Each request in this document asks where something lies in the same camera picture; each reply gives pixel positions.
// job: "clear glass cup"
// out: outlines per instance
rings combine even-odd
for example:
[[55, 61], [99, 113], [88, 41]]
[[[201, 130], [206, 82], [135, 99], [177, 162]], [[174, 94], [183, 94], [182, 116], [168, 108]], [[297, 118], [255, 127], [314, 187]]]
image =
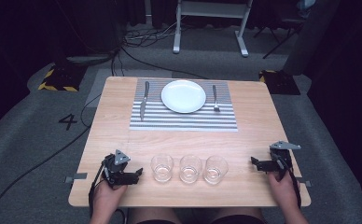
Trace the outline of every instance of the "clear glass cup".
[[156, 155], [151, 160], [154, 178], [162, 183], [172, 178], [173, 167], [173, 158], [167, 154]]
[[202, 172], [202, 161], [194, 155], [187, 155], [180, 161], [180, 179], [187, 184], [195, 182]]
[[216, 185], [228, 172], [228, 163], [220, 156], [212, 156], [207, 159], [203, 171], [203, 177], [207, 183]]

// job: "striped placemat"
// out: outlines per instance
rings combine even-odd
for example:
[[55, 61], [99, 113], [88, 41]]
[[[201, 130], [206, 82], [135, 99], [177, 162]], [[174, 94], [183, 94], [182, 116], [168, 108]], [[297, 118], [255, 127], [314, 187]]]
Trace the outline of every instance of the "striped placemat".
[[[149, 81], [149, 92], [144, 121], [140, 119], [140, 104], [144, 99], [145, 82]], [[199, 84], [206, 93], [201, 109], [182, 114], [167, 108], [161, 101], [161, 90], [172, 80], [138, 78], [132, 107], [131, 130], [207, 131], [237, 132], [236, 118], [230, 99], [228, 83], [221, 80], [191, 80]], [[220, 112], [214, 111], [213, 85], [216, 85], [216, 100]]]

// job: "knife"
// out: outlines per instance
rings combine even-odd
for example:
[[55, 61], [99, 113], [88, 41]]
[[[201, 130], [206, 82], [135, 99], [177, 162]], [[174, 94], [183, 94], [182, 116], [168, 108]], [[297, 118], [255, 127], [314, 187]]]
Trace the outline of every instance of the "knife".
[[140, 104], [140, 119], [141, 121], [144, 120], [144, 113], [146, 112], [146, 98], [148, 97], [149, 91], [149, 82], [146, 81], [146, 92], [144, 93], [144, 100]]

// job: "wooden table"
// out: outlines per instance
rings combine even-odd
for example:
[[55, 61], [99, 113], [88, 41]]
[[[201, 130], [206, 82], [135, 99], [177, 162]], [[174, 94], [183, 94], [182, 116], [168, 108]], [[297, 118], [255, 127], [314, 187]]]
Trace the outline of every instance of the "wooden table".
[[[238, 132], [178, 132], [130, 130], [137, 77], [109, 77], [90, 130], [69, 203], [89, 206], [88, 192], [105, 156], [120, 149], [131, 157], [125, 172], [143, 167], [137, 185], [129, 186], [120, 206], [221, 207], [276, 206], [267, 176], [257, 171], [251, 156], [269, 160], [269, 145], [287, 141], [272, 98], [264, 83], [228, 81]], [[157, 182], [150, 169], [151, 158], [165, 152], [174, 158], [174, 175], [167, 183]], [[229, 164], [222, 182], [212, 186], [202, 176], [187, 185], [178, 176], [179, 161], [188, 153], [205, 161], [221, 155]], [[295, 176], [301, 177], [291, 152]], [[304, 184], [300, 186], [302, 206], [311, 203]]]

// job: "person's hand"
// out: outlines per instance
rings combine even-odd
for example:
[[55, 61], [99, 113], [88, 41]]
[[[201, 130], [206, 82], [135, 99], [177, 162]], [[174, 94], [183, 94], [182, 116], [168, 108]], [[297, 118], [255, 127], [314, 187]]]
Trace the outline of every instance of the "person's hand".
[[272, 172], [268, 173], [268, 178], [273, 197], [280, 207], [292, 206], [293, 208], [298, 208], [298, 199], [289, 172], [285, 173], [281, 181], [278, 180], [278, 174]]
[[90, 223], [108, 223], [127, 188], [128, 186], [120, 186], [111, 189], [106, 181], [101, 181], [94, 190], [93, 215]]

